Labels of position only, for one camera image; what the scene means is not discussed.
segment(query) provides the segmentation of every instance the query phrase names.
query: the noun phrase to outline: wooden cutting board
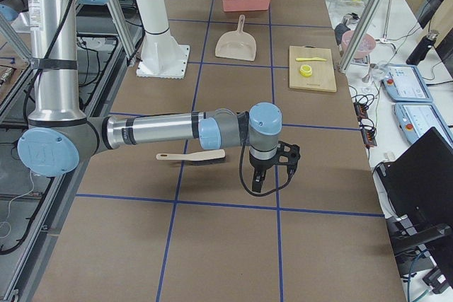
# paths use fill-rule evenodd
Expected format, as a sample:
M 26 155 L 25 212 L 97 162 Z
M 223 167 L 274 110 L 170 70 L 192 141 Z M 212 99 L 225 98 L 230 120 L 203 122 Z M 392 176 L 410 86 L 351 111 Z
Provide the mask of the wooden cutting board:
M 327 59 L 327 62 L 296 62 L 296 58 L 300 57 L 321 57 Z M 300 66 L 303 64 L 311 66 L 313 70 L 312 76 L 304 77 L 299 73 Z M 331 50 L 290 46 L 289 87 L 302 90 L 337 92 Z

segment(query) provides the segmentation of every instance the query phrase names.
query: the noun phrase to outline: yellow ring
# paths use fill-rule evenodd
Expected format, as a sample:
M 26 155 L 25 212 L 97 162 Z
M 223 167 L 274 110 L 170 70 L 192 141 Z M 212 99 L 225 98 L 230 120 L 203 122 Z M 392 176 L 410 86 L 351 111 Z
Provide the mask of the yellow ring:
M 313 74 L 313 69 L 307 64 L 302 64 L 299 73 L 304 77 L 310 77 Z

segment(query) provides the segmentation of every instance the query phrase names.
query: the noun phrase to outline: beige dustpan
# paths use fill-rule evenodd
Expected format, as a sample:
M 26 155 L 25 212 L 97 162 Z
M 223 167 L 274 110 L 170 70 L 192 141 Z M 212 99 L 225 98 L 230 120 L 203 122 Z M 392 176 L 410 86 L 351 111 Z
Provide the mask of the beige dustpan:
M 246 21 L 245 15 L 239 16 L 238 29 L 224 33 L 215 47 L 215 56 L 221 58 L 255 60 L 256 41 L 248 33 L 243 31 L 243 24 Z

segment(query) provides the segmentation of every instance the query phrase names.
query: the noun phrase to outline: black monitor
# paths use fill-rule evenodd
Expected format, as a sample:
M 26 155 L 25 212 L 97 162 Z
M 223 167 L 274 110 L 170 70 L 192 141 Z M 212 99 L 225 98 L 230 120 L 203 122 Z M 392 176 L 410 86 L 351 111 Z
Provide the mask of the black monitor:
M 386 169 L 395 212 L 417 232 L 445 223 L 453 228 L 453 149 L 433 127 Z M 453 235 L 425 244 L 453 286 Z

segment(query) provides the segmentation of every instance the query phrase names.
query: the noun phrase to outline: white wire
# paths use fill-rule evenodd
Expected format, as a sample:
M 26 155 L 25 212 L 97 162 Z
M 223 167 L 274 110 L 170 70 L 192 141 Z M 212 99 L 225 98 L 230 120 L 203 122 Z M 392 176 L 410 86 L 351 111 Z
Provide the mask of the white wire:
M 18 198 L 21 198 L 21 197 L 24 197 L 28 194 L 31 194 L 34 190 L 35 190 L 35 182 L 33 182 L 33 177 L 32 177 L 32 172 L 30 170 L 30 181 L 31 181 L 31 190 L 26 192 L 25 194 L 20 194 L 16 197 L 14 197 L 11 201 L 8 202 L 8 213 L 6 215 L 6 218 L 4 219 L 4 221 L 0 222 L 0 228 L 2 228 L 3 226 L 8 226 L 9 230 L 8 230 L 8 233 L 6 235 L 3 235 L 3 236 L 0 236 L 0 238 L 7 238 L 9 236 L 9 234 L 11 233 L 11 224 L 8 222 L 8 219 L 9 219 L 9 215 L 11 213 L 11 203 L 15 200 L 15 199 L 18 199 Z

